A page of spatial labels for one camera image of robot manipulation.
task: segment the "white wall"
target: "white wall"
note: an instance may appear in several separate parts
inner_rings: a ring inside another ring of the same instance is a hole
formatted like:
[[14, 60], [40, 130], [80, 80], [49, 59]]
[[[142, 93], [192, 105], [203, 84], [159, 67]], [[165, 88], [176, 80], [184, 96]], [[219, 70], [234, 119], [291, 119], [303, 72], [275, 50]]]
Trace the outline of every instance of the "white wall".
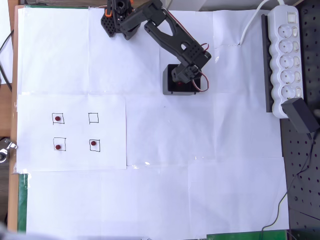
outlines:
[[[298, 0], [284, 0], [288, 5]], [[172, 0], [169, 10], [180, 11], [215, 11], [256, 9], [262, 0]], [[262, 9], [271, 10], [278, 5], [277, 0], [270, 0]]]

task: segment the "drawn square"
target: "drawn square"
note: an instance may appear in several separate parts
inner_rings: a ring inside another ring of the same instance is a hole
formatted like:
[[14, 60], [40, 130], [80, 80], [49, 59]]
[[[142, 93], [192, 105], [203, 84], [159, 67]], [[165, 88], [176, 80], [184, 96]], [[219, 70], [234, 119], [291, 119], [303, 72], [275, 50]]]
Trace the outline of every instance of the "drawn square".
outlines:
[[53, 149], [56, 151], [66, 151], [66, 138], [65, 137], [54, 137], [53, 138]]
[[90, 139], [89, 145], [90, 145], [90, 151], [100, 152], [100, 140]]
[[89, 113], [89, 124], [91, 123], [99, 123], [99, 117], [97, 112], [90, 112]]
[[64, 114], [52, 113], [52, 122], [53, 124], [65, 124]]

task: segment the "green surface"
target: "green surface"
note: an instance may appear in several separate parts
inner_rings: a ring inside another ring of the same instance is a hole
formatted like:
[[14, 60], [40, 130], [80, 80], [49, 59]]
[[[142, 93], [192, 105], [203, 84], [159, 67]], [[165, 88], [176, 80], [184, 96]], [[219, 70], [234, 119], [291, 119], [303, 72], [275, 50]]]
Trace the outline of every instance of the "green surface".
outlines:
[[[210, 234], [207, 240], [260, 240], [261, 231]], [[263, 231], [263, 240], [287, 240], [286, 230]]]
[[27, 199], [28, 199], [28, 174], [19, 174], [18, 193], [18, 223], [17, 231], [26, 232], [27, 229]]

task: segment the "black square outline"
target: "black square outline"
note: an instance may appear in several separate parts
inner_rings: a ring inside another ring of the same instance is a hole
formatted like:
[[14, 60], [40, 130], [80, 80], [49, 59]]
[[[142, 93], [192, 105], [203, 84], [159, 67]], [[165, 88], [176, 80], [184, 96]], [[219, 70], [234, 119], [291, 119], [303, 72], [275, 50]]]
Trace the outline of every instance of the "black square outline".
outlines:
[[[55, 146], [55, 139], [64, 139], [64, 150], [60, 150], [60, 149], [56, 149], [56, 146]], [[66, 138], [65, 137], [54, 137], [53, 138], [53, 150], [56, 150], [56, 151], [66, 151]]]
[[[63, 122], [55, 122], [55, 121], [54, 121], [54, 114], [62, 114], [62, 120], [63, 120]], [[54, 124], [65, 124], [64, 114], [63, 114], [63, 113], [55, 113], [55, 112], [53, 112], [53, 113], [52, 113], [52, 123], [53, 123], [53, 125], [54, 125]]]
[[[91, 144], [90, 144], [90, 141], [97, 141], [97, 142], [99, 142], [99, 151], [91, 150]], [[98, 140], [98, 139], [89, 139], [89, 145], [90, 145], [90, 151], [92, 151], [92, 152], [99, 152], [99, 153], [100, 153], [100, 140]]]
[[[96, 117], [98, 118], [98, 121], [90, 121], [90, 114], [96, 114]], [[96, 123], [96, 124], [99, 123], [99, 115], [98, 115], [97, 112], [89, 112], [89, 113], [88, 113], [88, 117], [89, 117], [89, 124], [90, 124], [90, 123]]]

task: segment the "power socket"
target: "power socket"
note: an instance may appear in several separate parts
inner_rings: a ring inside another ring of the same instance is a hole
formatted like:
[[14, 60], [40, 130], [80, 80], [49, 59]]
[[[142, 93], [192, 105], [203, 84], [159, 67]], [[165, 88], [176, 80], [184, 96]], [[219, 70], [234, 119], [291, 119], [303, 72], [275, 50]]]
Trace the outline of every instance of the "power socket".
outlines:
[[271, 41], [271, 96], [273, 114], [288, 116], [281, 104], [292, 98], [303, 98], [299, 13], [294, 6], [279, 5], [268, 14], [268, 35]]

